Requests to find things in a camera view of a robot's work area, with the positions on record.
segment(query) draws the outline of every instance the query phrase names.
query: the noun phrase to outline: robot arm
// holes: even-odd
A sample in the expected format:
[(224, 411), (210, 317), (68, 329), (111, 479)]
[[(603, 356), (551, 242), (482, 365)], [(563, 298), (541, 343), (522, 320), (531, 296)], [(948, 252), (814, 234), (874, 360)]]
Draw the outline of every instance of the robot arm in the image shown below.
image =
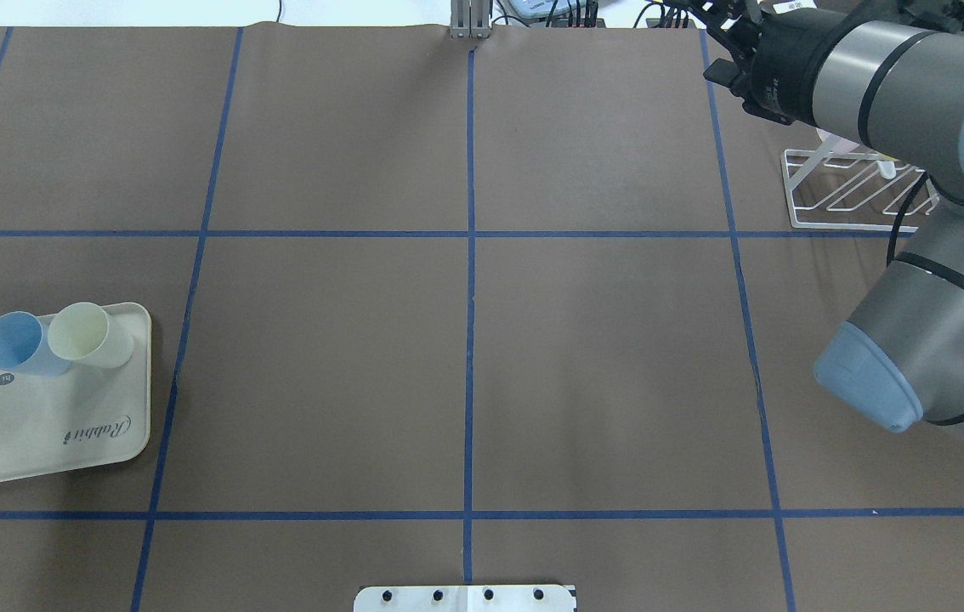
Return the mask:
[[(842, 324), (815, 376), (900, 433), (914, 422), (964, 441), (964, 37), (816, 8), (766, 15), (734, 0), (676, 4), (732, 61), (707, 80), (751, 115), (802, 121), (924, 167), (944, 205)], [(724, 31), (725, 20), (736, 20)]]

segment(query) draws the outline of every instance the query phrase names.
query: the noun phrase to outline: cup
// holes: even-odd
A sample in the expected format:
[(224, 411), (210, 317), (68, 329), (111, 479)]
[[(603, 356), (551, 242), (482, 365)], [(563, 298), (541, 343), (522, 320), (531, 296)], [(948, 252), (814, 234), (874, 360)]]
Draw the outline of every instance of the cup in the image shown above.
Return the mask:
[(51, 351), (77, 364), (117, 368), (131, 360), (135, 338), (96, 303), (71, 303), (48, 330)]
[(54, 377), (69, 367), (48, 348), (48, 324), (20, 311), (0, 317), (0, 369)]

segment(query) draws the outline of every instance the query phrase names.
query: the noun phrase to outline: white tray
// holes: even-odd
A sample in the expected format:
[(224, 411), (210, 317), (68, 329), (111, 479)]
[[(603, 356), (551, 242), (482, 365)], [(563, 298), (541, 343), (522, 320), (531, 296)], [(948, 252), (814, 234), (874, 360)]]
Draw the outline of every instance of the white tray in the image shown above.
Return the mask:
[(55, 378), (0, 371), (0, 483), (131, 460), (149, 442), (149, 313), (130, 302), (105, 311), (135, 338), (123, 367), (74, 364)]

